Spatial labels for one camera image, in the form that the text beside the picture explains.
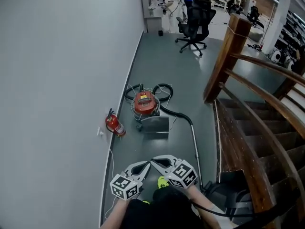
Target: yellow shoe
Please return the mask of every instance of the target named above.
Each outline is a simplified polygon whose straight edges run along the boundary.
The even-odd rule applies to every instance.
[[[169,183],[168,181],[164,180],[164,177],[159,177],[158,179],[158,189],[163,188],[163,187],[168,187]]]

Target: metal tube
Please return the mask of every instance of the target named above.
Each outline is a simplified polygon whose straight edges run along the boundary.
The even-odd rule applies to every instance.
[[[194,146],[195,146],[195,157],[196,157],[196,160],[197,160],[200,189],[203,189],[203,183],[202,183],[202,177],[201,177],[201,167],[200,167],[200,161],[199,161],[199,153],[198,153],[197,141],[196,141],[196,136],[195,136],[195,131],[194,131],[193,125],[191,125],[191,128],[192,128],[193,141],[194,141]]]

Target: wooden newel post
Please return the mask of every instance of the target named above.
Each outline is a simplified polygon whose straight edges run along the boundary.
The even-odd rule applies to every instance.
[[[203,99],[206,103],[212,103],[220,93],[221,89],[218,83],[225,83],[229,77],[224,73],[224,70],[232,70],[237,62],[237,59],[230,57],[230,55],[242,52],[250,29],[251,22],[245,16],[238,14],[231,15],[223,46],[204,90]]]

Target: red fire extinguisher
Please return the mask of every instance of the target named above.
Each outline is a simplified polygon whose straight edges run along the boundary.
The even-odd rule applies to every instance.
[[[124,136],[126,134],[124,126],[120,123],[118,117],[115,116],[112,109],[109,110],[105,123],[108,131],[115,133],[118,136]]]

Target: wooden staircase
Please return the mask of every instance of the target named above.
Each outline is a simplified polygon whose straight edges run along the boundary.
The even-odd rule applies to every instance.
[[[289,122],[270,105],[253,102],[247,102],[247,104],[275,134],[287,151],[305,185],[305,141]],[[216,100],[215,105],[220,130],[221,172],[240,169],[245,171],[249,167],[253,167],[252,169],[260,167],[258,173],[261,173],[261,177],[257,178],[260,179],[261,183],[256,183],[263,190],[266,189],[268,191],[267,194],[270,197],[270,201],[265,201],[265,203],[258,201],[254,203],[254,206],[272,207],[277,202],[285,199],[285,195],[292,192],[289,180],[276,154],[264,136],[261,135],[261,130],[252,124],[249,117],[244,114],[233,100],[219,99]],[[240,150],[238,146],[232,144],[232,138],[243,138],[247,143],[248,150],[246,148]],[[241,162],[238,154],[241,154],[243,158],[245,156],[251,157],[252,162]],[[255,174],[251,173],[246,176],[248,184],[253,183],[252,179],[250,179],[251,176],[255,176]],[[264,196],[256,191],[252,191],[252,194],[256,194],[257,198]],[[271,228],[285,229],[297,224],[299,224],[299,219],[296,206],[294,206],[269,226]]]
[[[305,228],[305,124],[278,96],[240,76],[233,68],[237,60],[255,63],[285,76],[291,87],[294,83],[305,87],[305,78],[273,63],[241,55],[250,28],[247,19],[231,15],[203,94],[204,101],[213,104],[215,111],[219,172],[243,170],[255,213],[271,210],[298,192],[298,199],[293,200],[290,208],[269,224],[264,222],[264,228]],[[299,64],[305,65],[305,54]],[[225,86],[229,77],[259,95],[264,103],[245,102],[236,97]],[[230,99],[217,99],[221,91]]]

